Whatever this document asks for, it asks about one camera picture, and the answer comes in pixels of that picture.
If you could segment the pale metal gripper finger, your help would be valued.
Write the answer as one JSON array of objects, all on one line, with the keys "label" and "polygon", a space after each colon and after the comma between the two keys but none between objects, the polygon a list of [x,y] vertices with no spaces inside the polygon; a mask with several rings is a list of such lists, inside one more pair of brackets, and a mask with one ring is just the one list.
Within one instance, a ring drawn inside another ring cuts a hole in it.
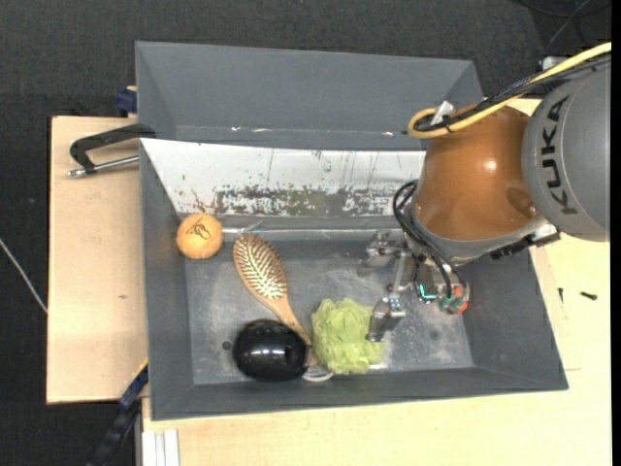
[{"label": "pale metal gripper finger", "polygon": [[366,339],[372,343],[382,342],[406,317],[400,296],[382,297],[373,307]]},{"label": "pale metal gripper finger", "polygon": [[377,230],[358,262],[357,275],[367,277],[374,270],[386,267],[393,259],[401,256],[403,249],[401,236],[394,237],[391,230]]}]

